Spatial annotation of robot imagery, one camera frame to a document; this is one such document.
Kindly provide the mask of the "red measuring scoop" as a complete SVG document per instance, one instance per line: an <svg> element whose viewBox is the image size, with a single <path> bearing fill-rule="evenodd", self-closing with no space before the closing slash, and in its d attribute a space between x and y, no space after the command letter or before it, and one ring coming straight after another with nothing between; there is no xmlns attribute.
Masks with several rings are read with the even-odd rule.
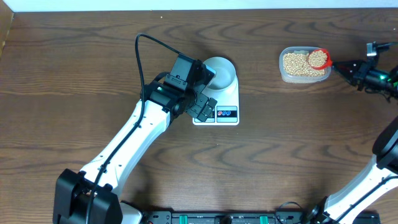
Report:
<svg viewBox="0 0 398 224"><path fill-rule="evenodd" d="M308 64L315 70L323 70L332 66L333 62L327 49L316 49L307 57Z"/></svg>

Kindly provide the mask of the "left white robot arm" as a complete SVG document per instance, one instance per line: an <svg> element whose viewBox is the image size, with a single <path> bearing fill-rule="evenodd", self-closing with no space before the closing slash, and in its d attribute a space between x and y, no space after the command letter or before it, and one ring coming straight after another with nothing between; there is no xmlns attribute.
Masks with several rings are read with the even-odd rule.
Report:
<svg viewBox="0 0 398 224"><path fill-rule="evenodd" d="M79 172L65 169L56 181L54 223L140 223L140 210L120 201L133 168L179 115L205 121L216 100L203 94L216 71L179 54L171 72L144 85L141 99L111 142Z"/></svg>

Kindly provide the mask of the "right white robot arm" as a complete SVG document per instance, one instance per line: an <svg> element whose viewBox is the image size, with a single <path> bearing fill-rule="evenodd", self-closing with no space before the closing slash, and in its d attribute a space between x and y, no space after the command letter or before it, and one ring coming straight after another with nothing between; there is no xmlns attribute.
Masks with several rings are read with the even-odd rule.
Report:
<svg viewBox="0 0 398 224"><path fill-rule="evenodd" d="M377 60L334 62L333 68L359 91L385 93L397 99L397 67L385 72ZM377 137L365 168L347 185L325 197L309 211L302 223L353 223L379 197L397 187L397 118Z"/></svg>

